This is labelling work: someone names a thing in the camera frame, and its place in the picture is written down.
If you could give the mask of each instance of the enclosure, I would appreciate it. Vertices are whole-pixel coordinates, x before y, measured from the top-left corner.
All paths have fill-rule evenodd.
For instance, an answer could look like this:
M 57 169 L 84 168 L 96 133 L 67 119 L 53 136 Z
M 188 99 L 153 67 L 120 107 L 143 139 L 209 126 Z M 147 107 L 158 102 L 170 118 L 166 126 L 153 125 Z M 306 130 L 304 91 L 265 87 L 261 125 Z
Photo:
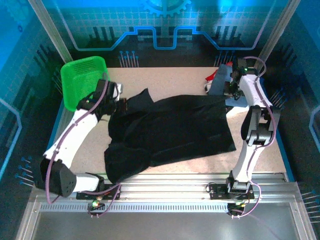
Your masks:
M 104 219 L 90 222 L 84 220 L 89 217 L 74 196 L 57 204 L 79 205 L 80 210 L 46 208 L 44 191 L 32 187 L 28 178 L 29 162 L 52 146 L 73 117 L 63 100 L 62 66 L 92 56 L 102 57 L 110 80 L 123 84 L 121 97 L 130 98 L 148 88 L 154 101 L 205 95 L 206 77 L 237 58 L 256 56 L 266 61 L 261 85 L 272 104 L 281 108 L 281 116 L 276 142 L 261 154 L 254 169 L 253 179 L 263 187 L 263 201 L 253 213 L 283 239 L 319 237 L 319 1 L 0 3 L 2 239 L 102 239 L 107 235 L 110 239 L 207 239 L 213 233 L 213 239 L 274 238 L 253 218 L 235 223 L 226 214 L 187 210 L 185 205 L 211 206 L 205 186 L 224 182 L 237 163 L 245 110 L 227 115 L 236 151 L 149 168 L 123 182 L 123 197 L 116 203 L 168 204 L 168 208 L 180 203 L 186 210 L 114 209 Z M 255 61 L 252 65 L 262 67 Z M 105 176 L 103 152 L 110 141 L 108 122 L 99 122 L 70 169 Z M 94 226 L 93 235 L 83 231 L 88 225 Z

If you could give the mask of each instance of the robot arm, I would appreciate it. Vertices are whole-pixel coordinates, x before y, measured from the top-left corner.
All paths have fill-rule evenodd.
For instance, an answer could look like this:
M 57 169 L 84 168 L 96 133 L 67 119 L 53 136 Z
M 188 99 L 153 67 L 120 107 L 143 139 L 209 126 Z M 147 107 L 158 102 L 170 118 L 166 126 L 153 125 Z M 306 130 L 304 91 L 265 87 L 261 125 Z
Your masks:
M 227 189 L 228 193 L 246 194 L 259 155 L 265 149 L 263 146 L 270 142 L 273 132 L 277 129 L 277 126 L 272 124 L 271 116 L 263 100 L 272 110 L 276 124 L 279 122 L 280 110 L 274 108 L 267 99 L 260 79 L 256 82 L 257 71 L 247 67 L 246 59 L 238 59 L 233 68 L 231 84 L 236 86 L 233 87 L 235 91 L 241 92 L 245 96 L 249 111 L 241 127 L 242 150 L 237 164 L 227 178 Z M 255 82 L 262 98 L 257 92 Z
M 56 151 L 57 145 L 70 126 L 86 114 L 100 98 L 105 80 L 100 79 L 95 92 L 83 98 L 74 112 L 73 118 L 58 140 L 37 159 L 32 166 L 34 184 L 37 188 L 45 189 L 46 173 L 49 162 Z M 91 173 L 74 174 L 70 171 L 72 161 L 85 140 L 88 133 L 97 125 L 105 114 L 111 115 L 118 107 L 121 107 L 120 94 L 123 91 L 122 84 L 109 82 L 105 96 L 97 108 L 84 117 L 64 138 L 52 165 L 50 172 L 49 189 L 51 193 L 67 197 L 74 192 L 103 191 L 104 179 Z

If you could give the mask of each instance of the table surface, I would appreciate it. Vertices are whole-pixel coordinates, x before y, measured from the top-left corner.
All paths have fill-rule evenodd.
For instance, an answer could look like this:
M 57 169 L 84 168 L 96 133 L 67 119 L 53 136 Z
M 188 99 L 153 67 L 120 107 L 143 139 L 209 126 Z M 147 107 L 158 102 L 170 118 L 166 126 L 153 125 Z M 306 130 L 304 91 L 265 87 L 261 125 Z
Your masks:
M 112 82 L 123 84 L 122 98 L 133 97 L 148 88 L 152 99 L 158 101 L 176 95 L 204 95 L 205 78 L 216 69 L 215 67 L 109 68 L 108 73 Z M 236 165 L 242 148 L 240 130 L 246 114 L 242 112 L 233 116 L 227 115 L 236 151 L 150 167 L 144 172 L 177 174 L 230 172 Z M 67 126 L 72 115 L 73 113 L 64 111 L 56 138 Z M 70 169 L 74 173 L 105 173 L 104 151 L 110 142 L 108 122 L 100 121 L 82 143 Z M 254 171 L 286 171 L 276 142 L 262 152 Z

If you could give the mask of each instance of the cable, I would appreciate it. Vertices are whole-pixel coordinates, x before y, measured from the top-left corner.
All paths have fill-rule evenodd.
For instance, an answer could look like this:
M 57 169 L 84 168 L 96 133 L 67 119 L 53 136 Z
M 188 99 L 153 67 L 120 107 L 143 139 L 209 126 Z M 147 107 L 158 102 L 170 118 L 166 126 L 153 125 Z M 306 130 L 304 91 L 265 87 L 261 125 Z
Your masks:
M 117 84 L 115 84 L 115 90 L 116 90 L 116 97 L 114 97 L 113 99 L 117 99 L 119 97 L 119 95 L 120 95 L 120 92 L 118 90 L 118 85 Z
M 93 110 L 96 109 L 96 107 L 100 104 L 100 102 L 102 101 L 102 99 L 104 98 L 104 95 L 106 94 L 108 85 L 109 85 L 109 77 L 108 77 L 108 73 L 104 72 L 102 74 L 102 79 L 105 80 L 105 84 L 104 84 L 104 88 L 102 91 L 102 94 L 100 96 L 100 98 L 98 99 L 98 101 L 93 105 L 93 107 L 87 111 L 85 114 L 83 114 L 81 117 L 79 117 L 66 131 L 65 133 L 62 135 L 60 141 L 58 142 L 53 155 L 50 159 L 48 168 L 46 170 L 46 175 L 45 175 L 45 196 L 46 196 L 46 201 L 48 202 L 48 204 L 53 204 L 58 198 L 59 196 L 57 196 L 53 201 L 50 200 L 50 191 L 49 191 L 49 181 L 50 181 L 50 174 L 51 174 L 51 169 L 52 169 L 52 165 L 54 163 L 54 160 L 57 156 L 57 154 L 59 153 L 59 149 L 62 145 L 62 143 L 64 142 L 65 138 L 67 137 L 67 135 L 71 132 L 71 130 L 78 125 L 78 123 L 84 119 L 86 116 L 88 116 Z
M 109 206 L 107 207 L 107 209 L 106 209 L 104 212 L 102 212 L 102 213 L 100 213 L 100 214 L 96 214 L 96 217 L 97 217 L 97 218 L 102 217 L 102 216 L 105 215 L 107 212 L 109 212 L 109 210 L 110 210 L 110 208 L 111 208 L 111 205 L 114 203 L 114 201 L 115 201 L 115 199 L 116 199 L 116 197 L 117 197 L 117 194 L 118 194 L 118 192 L 119 192 L 119 190 L 120 190 L 121 184 L 117 184 L 117 185 L 115 185 L 115 186 L 112 186 L 112 188 L 115 188 L 116 186 L 118 186 L 118 188 L 116 189 L 116 192 L 115 192 L 115 194 L 114 194 L 114 196 L 113 196 L 113 198 L 112 198 Z M 94 214 L 92 214 L 90 210 L 88 210 L 88 214 L 91 215 L 91 217 L 94 216 Z
M 260 92 L 260 89 L 259 89 L 259 87 L 258 87 L 258 80 L 259 80 L 259 78 L 260 78 L 263 74 L 265 74 L 265 72 L 267 71 L 266 63 L 265 63 L 261 58 L 256 57 L 256 56 L 246 56 L 246 57 L 244 57 L 244 59 L 255 59 L 255 60 L 260 61 L 260 62 L 263 64 L 263 71 L 262 71 L 260 74 L 258 74 L 258 76 L 256 77 L 256 79 L 254 80 L 254 87 L 255 87 L 255 90 L 256 90 L 257 93 L 258 93 L 259 98 L 261 99 L 262 103 L 265 105 L 268 113 L 270 114 L 270 118 L 271 118 L 272 125 L 273 125 L 273 133 L 272 133 L 270 142 L 268 142 L 266 145 L 261 145 L 261 146 L 257 147 L 257 148 L 253 151 L 252 156 L 250 157 L 250 160 L 249 160 L 249 162 L 248 162 L 248 168 L 247 168 L 247 170 L 246 170 L 246 173 L 248 174 L 249 167 L 250 167 L 250 165 L 251 165 L 252 159 L 254 158 L 257 150 L 258 150 L 259 148 L 269 147 L 269 146 L 275 141 L 275 139 L 276 139 L 276 126 L 277 126 L 277 125 L 276 125 L 275 117 L 274 117 L 274 115 L 273 115 L 273 113 L 272 113 L 269 105 L 266 103 L 266 100 L 264 99 L 264 97 L 263 97 L 263 95 L 262 95 L 262 93 Z M 242 218 L 242 217 L 245 217 L 245 216 L 249 215 L 249 214 L 258 206 L 258 204 L 259 204 L 259 202 L 260 202 L 260 200 L 261 200 L 261 195 L 262 195 L 262 194 L 261 194 L 261 187 L 260 187 L 258 184 L 254 183 L 251 179 L 249 180 L 249 182 L 250 182 L 252 185 L 256 186 L 256 187 L 259 189 L 258 199 L 257 199 L 256 203 L 254 204 L 253 208 L 252 208 L 250 211 L 248 211 L 247 213 L 242 212 L 242 214 L 241 214 L 240 216 L 238 216 L 238 218 Z
M 209 188 L 209 191 L 207 190 L 207 187 L 209 187 L 210 184 L 216 184 L 216 183 L 212 181 L 212 182 L 209 182 L 209 183 L 205 186 L 204 190 L 205 190 L 208 194 L 211 193 L 210 188 Z
M 241 213 L 241 214 L 244 213 L 244 211 L 237 210 L 237 209 L 233 209 L 232 211 L 235 211 L 235 212 L 238 212 L 238 213 Z M 282 240 L 282 238 L 280 238 L 280 237 L 272 230 L 272 228 L 267 225 L 267 223 L 266 223 L 265 221 L 263 221 L 262 219 L 254 216 L 254 215 L 251 215 L 251 214 L 250 214 L 249 216 L 250 216 L 251 218 L 255 219 L 256 221 L 258 221 L 260 224 L 264 225 L 264 226 L 270 231 L 270 233 L 272 233 L 272 235 L 275 236 L 278 240 Z
M 89 194 L 89 195 L 104 195 L 106 194 L 107 192 L 110 192 L 111 190 L 115 189 L 116 187 L 120 186 L 121 184 L 120 183 L 117 183 L 111 187 L 109 187 L 107 190 L 104 190 L 104 191 L 99 191 L 99 192 L 94 192 L 94 191 L 82 191 L 82 193 L 84 194 Z

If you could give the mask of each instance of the green plastic basket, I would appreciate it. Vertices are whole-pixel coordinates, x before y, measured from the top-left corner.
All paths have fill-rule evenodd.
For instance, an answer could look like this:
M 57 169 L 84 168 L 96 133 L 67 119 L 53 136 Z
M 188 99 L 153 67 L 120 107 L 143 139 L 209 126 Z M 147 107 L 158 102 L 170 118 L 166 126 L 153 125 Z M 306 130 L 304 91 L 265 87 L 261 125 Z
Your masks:
M 105 60 L 91 56 L 66 63 L 61 68 L 64 106 L 75 112 L 81 99 L 96 90 L 98 80 L 107 72 Z

